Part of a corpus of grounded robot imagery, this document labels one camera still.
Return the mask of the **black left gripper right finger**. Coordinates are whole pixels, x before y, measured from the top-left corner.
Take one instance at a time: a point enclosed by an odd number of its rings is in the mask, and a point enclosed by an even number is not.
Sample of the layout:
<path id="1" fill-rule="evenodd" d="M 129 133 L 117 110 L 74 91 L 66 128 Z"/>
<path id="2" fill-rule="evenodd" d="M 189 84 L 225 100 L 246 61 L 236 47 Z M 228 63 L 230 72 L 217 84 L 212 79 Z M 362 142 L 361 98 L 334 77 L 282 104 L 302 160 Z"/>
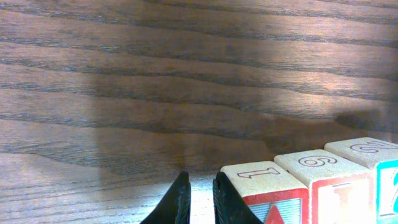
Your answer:
<path id="1" fill-rule="evenodd" d="M 213 180 L 213 204 L 216 224 L 261 224 L 246 205 L 224 172 Z"/>

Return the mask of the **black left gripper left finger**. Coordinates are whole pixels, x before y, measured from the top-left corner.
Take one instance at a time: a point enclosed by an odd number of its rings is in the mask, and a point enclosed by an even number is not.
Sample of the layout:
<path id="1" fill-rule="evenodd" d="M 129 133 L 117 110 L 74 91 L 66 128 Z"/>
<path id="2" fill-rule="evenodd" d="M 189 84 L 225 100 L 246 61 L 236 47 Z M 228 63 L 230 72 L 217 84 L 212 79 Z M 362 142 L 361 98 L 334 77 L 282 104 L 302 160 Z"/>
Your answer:
<path id="1" fill-rule="evenodd" d="M 188 172 L 181 172 L 155 209 L 141 224 L 189 224 L 191 185 Z"/>

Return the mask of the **red A block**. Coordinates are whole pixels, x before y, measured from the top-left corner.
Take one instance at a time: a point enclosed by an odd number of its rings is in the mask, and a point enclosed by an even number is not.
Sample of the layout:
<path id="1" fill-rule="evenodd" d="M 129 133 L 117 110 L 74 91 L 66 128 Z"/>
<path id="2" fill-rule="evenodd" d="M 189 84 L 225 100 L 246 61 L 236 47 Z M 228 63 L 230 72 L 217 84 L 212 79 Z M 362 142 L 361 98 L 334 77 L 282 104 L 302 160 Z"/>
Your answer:
<path id="1" fill-rule="evenodd" d="M 275 162 L 228 165 L 221 171 L 261 223 L 309 223 L 308 188 Z"/>

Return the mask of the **red I block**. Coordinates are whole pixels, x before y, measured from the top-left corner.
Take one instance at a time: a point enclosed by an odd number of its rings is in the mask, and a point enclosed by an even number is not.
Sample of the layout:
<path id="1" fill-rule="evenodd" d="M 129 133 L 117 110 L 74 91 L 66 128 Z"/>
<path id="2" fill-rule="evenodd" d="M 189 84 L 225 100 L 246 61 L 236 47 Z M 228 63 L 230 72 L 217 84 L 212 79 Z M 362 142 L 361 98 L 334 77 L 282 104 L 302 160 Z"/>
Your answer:
<path id="1" fill-rule="evenodd" d="M 308 187 L 310 223 L 376 222 L 369 169 L 323 149 L 278 155 L 274 162 Z"/>

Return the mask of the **blue 2 block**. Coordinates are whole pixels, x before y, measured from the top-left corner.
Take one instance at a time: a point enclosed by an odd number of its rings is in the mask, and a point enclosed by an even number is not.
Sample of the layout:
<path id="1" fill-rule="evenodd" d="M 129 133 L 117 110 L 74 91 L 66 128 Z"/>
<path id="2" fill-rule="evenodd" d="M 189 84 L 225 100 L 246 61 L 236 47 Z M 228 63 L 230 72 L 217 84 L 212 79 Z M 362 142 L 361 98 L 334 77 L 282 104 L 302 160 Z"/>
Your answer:
<path id="1" fill-rule="evenodd" d="M 373 171 L 376 222 L 397 224 L 397 144 L 364 137 L 329 142 L 324 150 Z"/>

